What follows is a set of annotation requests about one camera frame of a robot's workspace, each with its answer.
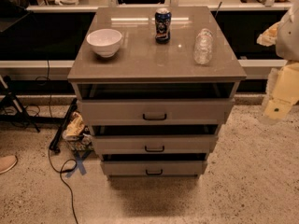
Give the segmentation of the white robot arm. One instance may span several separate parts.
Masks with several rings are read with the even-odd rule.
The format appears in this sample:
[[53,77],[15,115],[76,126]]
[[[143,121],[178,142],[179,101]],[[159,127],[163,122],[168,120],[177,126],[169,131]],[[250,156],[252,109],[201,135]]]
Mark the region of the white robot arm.
[[262,102],[260,122],[275,124],[299,102],[299,0],[279,22],[259,35],[257,43],[274,45],[277,56],[287,61],[282,68],[270,71]]

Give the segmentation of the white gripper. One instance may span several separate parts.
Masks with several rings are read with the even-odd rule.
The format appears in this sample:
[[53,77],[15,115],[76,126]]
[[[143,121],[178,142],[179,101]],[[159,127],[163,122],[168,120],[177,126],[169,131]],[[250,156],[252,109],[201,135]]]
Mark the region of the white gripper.
[[[278,22],[266,29],[257,38],[259,45],[270,47],[276,44]],[[263,124],[274,125],[284,119],[292,106],[299,101],[299,63],[288,61],[278,71],[278,78],[270,99],[264,99],[259,121]]]

